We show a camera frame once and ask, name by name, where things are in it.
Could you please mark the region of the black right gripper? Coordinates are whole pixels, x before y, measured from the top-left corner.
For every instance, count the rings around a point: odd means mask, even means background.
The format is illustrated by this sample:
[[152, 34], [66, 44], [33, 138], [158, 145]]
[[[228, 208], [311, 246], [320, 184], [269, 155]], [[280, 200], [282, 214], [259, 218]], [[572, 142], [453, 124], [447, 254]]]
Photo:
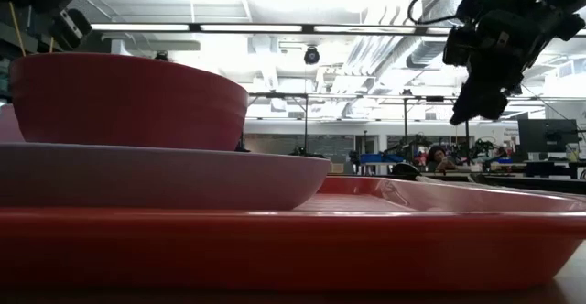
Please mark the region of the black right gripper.
[[508, 105], [501, 92], [518, 92], [538, 54], [548, 44], [543, 28], [531, 19], [504, 10], [493, 10], [479, 20], [477, 43], [467, 63], [467, 83], [453, 105], [450, 123], [459, 125], [481, 116], [497, 120]]

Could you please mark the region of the black robot station frame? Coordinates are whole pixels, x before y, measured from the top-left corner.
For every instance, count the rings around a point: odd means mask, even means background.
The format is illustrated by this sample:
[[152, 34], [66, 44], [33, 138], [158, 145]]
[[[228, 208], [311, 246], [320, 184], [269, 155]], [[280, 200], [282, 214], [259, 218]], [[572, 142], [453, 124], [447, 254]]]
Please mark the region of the black robot station frame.
[[[408, 109], [407, 106], [409, 105], [409, 101], [413, 101], [412, 106], [419, 105], [419, 104], [429, 104], [429, 105], [454, 105], [457, 101], [457, 98], [454, 96], [441, 96], [441, 95], [413, 95], [407, 96], [402, 95], [401, 100], [403, 101], [404, 107], [404, 114], [403, 114], [403, 121], [404, 121], [404, 138], [407, 139], [408, 137]], [[465, 129], [465, 146], [462, 151], [465, 153], [466, 159], [471, 161], [472, 154], [471, 154], [471, 147], [472, 141], [470, 136], [470, 122], [469, 121], [462, 121], [461, 123], [457, 124], [456, 126], [463, 125]]]
[[[249, 102], [249, 106], [254, 104], [256, 100], [260, 97], [267, 98], [267, 99], [291, 99], [297, 105], [301, 107], [304, 112], [304, 151], [305, 153], [309, 153], [309, 138], [308, 138], [308, 125], [309, 125], [309, 95], [307, 93], [286, 93], [286, 92], [250, 92], [248, 93], [249, 97], [252, 97], [253, 100]], [[298, 99], [303, 99], [305, 104], [302, 105], [298, 102]]]

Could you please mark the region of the red plastic tray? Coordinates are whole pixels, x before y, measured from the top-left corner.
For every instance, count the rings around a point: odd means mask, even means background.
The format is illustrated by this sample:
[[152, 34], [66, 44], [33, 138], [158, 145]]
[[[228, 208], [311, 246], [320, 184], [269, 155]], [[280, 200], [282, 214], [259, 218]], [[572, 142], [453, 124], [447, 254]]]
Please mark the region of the red plastic tray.
[[0, 208], [0, 287], [516, 289], [585, 240], [584, 196], [330, 177], [289, 212]]

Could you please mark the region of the black metal table frame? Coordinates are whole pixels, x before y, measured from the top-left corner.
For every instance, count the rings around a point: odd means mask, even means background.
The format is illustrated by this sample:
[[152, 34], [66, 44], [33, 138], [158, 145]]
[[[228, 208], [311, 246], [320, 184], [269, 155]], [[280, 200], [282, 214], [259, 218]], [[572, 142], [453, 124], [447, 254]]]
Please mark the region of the black metal table frame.
[[555, 191], [586, 195], [586, 180], [501, 177], [489, 174], [471, 174], [470, 182], [524, 190]]

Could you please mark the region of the person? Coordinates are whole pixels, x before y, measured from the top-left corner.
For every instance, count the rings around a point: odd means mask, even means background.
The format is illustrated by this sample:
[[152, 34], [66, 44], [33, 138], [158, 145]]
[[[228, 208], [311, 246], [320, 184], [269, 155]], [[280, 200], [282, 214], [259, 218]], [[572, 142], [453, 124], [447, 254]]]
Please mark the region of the person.
[[428, 172], [445, 172], [448, 170], [455, 170], [457, 168], [455, 162], [448, 157], [446, 151], [440, 146], [433, 146], [430, 148], [427, 156], [427, 170]]

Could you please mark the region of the magenta plastic bowl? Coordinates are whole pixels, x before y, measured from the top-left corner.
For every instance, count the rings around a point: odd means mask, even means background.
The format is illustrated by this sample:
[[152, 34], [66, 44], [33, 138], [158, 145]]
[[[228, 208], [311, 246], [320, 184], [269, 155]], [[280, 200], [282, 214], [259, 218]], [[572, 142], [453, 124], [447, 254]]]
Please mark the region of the magenta plastic bowl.
[[232, 151], [248, 107], [221, 75], [125, 55], [28, 55], [9, 83], [28, 142]]

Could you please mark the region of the long light strip bar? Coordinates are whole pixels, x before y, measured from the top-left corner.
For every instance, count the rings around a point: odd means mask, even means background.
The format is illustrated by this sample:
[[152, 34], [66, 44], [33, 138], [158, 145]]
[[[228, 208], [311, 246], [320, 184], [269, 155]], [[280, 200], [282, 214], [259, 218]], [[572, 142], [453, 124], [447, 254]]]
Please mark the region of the long light strip bar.
[[103, 33], [200, 33], [200, 34], [287, 34], [445, 37], [451, 27], [312, 25], [260, 23], [95, 23], [92, 30]]

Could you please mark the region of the black computer monitor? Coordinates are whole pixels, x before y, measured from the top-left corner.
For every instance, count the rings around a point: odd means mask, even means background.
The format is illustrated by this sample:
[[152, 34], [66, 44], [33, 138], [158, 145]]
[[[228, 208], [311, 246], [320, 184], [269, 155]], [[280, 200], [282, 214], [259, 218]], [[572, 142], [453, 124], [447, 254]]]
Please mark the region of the black computer monitor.
[[580, 142], [575, 120], [518, 120], [520, 146], [526, 153], [562, 153]]

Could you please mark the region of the lilac ribbed plastic mug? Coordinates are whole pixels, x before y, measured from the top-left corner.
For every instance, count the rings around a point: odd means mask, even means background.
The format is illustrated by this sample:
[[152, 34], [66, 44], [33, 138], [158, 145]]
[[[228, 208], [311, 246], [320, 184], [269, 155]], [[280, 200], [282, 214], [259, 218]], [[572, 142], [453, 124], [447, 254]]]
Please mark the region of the lilac ribbed plastic mug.
[[19, 129], [14, 106], [12, 104], [0, 106], [0, 143], [24, 141], [25, 139]]

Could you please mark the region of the silver ventilation duct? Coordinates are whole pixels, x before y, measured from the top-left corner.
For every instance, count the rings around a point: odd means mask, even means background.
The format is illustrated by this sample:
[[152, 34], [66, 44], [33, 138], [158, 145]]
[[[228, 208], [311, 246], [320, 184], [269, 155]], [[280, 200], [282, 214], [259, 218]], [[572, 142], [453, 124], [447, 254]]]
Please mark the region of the silver ventilation duct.
[[[416, 3], [414, 17], [418, 20], [430, 21], [432, 19], [453, 16], [461, 0], [421, 0]], [[407, 56], [406, 65], [412, 69], [424, 69], [439, 59], [443, 54], [446, 44], [445, 38], [420, 37], [414, 50]]]

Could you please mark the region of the lavender plastic plate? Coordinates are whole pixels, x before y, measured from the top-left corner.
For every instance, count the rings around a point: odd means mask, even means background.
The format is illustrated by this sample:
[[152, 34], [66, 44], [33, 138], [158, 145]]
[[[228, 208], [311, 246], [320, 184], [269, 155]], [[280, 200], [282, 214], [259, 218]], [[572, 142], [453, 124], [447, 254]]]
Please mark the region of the lavender plastic plate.
[[292, 210], [325, 158], [40, 143], [0, 144], [0, 207]]

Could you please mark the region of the blue plastic bin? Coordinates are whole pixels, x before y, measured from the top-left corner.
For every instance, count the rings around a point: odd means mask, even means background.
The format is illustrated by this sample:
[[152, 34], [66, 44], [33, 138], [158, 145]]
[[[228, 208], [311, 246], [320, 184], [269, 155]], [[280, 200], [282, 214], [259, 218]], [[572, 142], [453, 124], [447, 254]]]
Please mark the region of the blue plastic bin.
[[395, 154], [361, 154], [359, 157], [361, 164], [369, 163], [402, 163], [405, 159]]

